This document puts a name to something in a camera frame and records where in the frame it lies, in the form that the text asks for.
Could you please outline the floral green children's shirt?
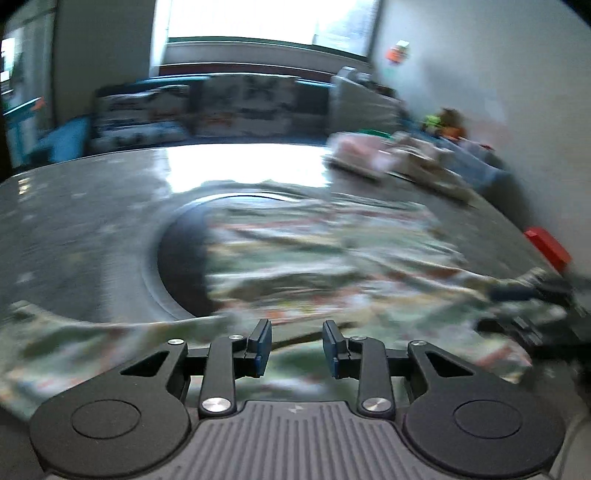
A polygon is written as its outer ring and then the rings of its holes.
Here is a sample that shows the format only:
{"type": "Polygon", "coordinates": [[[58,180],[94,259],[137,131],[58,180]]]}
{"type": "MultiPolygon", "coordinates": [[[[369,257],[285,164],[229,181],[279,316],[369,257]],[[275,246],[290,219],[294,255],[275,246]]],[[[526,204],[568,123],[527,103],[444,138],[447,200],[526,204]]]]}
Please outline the floral green children's shirt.
{"type": "Polygon", "coordinates": [[[29,418],[46,399],[174,335],[201,346],[273,324],[276,357],[263,390],[325,398],[322,321],[401,347],[425,339],[516,382],[531,358],[515,341],[478,334],[500,282],[468,269],[440,220],[413,202],[342,196],[271,206],[238,199],[207,215],[212,315],[91,324],[20,301],[1,325],[1,403],[29,418]]]}

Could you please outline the red plastic stool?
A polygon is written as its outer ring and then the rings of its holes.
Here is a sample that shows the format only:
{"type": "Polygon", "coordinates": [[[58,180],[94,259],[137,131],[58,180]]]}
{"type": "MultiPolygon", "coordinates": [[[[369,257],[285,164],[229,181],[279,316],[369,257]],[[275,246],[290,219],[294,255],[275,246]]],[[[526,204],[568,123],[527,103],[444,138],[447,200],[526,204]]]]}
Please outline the red plastic stool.
{"type": "Polygon", "coordinates": [[[524,235],[557,272],[567,272],[572,257],[553,235],[542,227],[530,227],[524,235]]]}

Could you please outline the black round induction cooktop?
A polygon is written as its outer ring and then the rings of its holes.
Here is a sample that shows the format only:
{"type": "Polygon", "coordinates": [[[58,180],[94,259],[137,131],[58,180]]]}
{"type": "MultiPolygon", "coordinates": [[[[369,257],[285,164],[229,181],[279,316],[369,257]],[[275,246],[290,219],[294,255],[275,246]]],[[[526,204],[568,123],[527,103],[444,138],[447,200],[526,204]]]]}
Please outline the black round induction cooktop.
{"type": "Polygon", "coordinates": [[[216,306],[206,279],[209,209],[192,202],[164,228],[156,249],[160,282],[172,301],[193,317],[212,315],[216,306]]]}

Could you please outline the clear plastic storage box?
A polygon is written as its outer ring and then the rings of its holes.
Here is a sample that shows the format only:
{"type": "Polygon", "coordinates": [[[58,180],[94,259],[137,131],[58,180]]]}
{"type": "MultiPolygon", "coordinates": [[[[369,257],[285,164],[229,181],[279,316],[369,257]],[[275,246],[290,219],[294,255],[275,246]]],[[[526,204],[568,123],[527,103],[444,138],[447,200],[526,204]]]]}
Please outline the clear plastic storage box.
{"type": "Polygon", "coordinates": [[[481,195],[509,178],[509,173],[492,153],[475,142],[462,140],[454,143],[442,139],[440,145],[452,151],[445,166],[459,174],[466,183],[481,195]]]}

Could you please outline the cream folded garment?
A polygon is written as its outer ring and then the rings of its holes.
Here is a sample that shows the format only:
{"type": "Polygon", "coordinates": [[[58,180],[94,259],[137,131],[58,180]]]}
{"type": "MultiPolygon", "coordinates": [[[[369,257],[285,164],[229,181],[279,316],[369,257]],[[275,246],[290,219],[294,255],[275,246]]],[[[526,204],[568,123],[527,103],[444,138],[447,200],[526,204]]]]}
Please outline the cream folded garment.
{"type": "Polygon", "coordinates": [[[469,204],[472,188],[457,173],[445,166],[453,152],[408,133],[398,132],[387,143],[386,152],[392,156],[389,172],[407,178],[453,200],[469,204]]]}

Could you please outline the teddy bear plush toy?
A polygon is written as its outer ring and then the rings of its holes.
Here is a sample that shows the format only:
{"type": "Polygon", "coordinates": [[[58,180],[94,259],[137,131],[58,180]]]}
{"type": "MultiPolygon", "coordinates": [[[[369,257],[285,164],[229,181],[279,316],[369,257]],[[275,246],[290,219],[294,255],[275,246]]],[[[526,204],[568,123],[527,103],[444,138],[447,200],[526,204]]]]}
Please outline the teddy bear plush toy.
{"type": "Polygon", "coordinates": [[[450,108],[443,108],[435,115],[427,115],[422,121],[421,131],[450,141],[457,141],[466,133],[462,116],[450,108]]]}

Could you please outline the pink tissue pack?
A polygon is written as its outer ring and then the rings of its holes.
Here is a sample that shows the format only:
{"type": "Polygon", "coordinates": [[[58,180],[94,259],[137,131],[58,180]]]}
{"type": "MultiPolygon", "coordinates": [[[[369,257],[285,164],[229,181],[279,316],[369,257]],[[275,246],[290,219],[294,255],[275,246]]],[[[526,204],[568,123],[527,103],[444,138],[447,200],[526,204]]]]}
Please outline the pink tissue pack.
{"type": "Polygon", "coordinates": [[[380,180],[393,164],[390,139],[355,132],[339,132],[329,136],[325,163],[365,178],[380,180]]]}

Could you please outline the butterfly cushion left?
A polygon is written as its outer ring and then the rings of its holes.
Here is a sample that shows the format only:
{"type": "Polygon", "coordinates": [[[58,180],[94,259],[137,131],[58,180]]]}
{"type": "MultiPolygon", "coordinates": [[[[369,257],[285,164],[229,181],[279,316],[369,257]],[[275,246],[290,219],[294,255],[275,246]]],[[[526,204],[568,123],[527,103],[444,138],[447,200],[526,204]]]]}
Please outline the butterfly cushion left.
{"type": "Polygon", "coordinates": [[[89,149],[107,153],[189,139],[189,87],[168,85],[100,97],[95,103],[89,149]]]}

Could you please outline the butterfly cushion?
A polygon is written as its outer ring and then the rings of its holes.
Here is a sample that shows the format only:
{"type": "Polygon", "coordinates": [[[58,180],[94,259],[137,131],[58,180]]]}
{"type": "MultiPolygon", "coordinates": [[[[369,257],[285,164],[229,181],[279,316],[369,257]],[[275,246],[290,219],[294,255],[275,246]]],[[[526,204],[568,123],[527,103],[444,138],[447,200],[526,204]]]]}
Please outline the butterfly cushion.
{"type": "Polygon", "coordinates": [[[100,97],[95,103],[89,149],[107,153],[189,139],[189,87],[168,85],[100,97]]]}
{"type": "Polygon", "coordinates": [[[213,137],[280,137],[293,127],[297,77],[216,74],[202,86],[195,133],[213,137]]]}

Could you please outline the blue sofa bench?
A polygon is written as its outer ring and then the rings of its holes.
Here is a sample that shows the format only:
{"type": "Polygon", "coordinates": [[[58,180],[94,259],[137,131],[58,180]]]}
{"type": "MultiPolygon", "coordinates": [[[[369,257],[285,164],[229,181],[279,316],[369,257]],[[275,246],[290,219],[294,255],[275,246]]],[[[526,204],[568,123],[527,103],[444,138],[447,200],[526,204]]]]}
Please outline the blue sofa bench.
{"type": "Polygon", "coordinates": [[[291,124],[284,133],[229,133],[204,134],[199,122],[204,113],[205,83],[211,76],[165,76],[138,82],[104,86],[97,89],[91,101],[90,113],[71,119],[41,138],[25,156],[30,168],[56,164],[118,150],[218,143],[287,143],[321,145],[329,120],[327,82],[297,79],[294,87],[294,106],[291,124]],[[139,100],[162,91],[183,90],[181,110],[166,118],[159,118],[147,110],[140,112],[141,122],[117,120],[115,126],[106,125],[110,100],[139,100]]]}

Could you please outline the grey plain cushion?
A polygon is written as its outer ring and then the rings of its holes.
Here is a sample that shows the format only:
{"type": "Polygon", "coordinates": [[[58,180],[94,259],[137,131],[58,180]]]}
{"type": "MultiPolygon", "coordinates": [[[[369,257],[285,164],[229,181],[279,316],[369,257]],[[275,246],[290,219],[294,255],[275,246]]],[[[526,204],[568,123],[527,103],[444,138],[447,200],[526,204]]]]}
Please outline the grey plain cushion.
{"type": "Polygon", "coordinates": [[[327,133],[401,129],[401,102],[341,76],[329,88],[327,133]]]}

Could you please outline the butterfly cushion middle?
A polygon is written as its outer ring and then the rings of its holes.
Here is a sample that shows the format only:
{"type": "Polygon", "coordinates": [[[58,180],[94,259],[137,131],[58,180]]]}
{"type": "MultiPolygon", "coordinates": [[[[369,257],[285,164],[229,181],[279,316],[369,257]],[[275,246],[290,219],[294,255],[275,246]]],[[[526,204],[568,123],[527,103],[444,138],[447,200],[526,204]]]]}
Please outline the butterfly cushion middle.
{"type": "Polygon", "coordinates": [[[297,77],[216,74],[202,86],[195,133],[213,137],[280,137],[293,127],[297,77]]]}

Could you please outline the colourful pinwheel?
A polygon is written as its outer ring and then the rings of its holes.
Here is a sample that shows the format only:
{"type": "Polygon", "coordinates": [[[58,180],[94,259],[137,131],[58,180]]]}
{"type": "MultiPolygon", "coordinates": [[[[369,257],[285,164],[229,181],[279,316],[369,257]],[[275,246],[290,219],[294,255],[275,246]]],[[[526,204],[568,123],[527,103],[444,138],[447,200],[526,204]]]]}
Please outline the colourful pinwheel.
{"type": "Polygon", "coordinates": [[[388,50],[386,58],[393,65],[401,65],[408,59],[409,49],[409,41],[399,40],[388,50]]]}

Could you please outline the green framed window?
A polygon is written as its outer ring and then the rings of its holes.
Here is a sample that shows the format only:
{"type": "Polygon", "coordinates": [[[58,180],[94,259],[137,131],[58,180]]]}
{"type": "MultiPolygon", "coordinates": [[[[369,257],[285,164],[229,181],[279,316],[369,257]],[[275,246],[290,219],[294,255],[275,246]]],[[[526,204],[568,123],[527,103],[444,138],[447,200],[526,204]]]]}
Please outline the green framed window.
{"type": "Polygon", "coordinates": [[[168,35],[270,41],[356,56],[370,52],[379,1],[174,1],[168,35]]]}

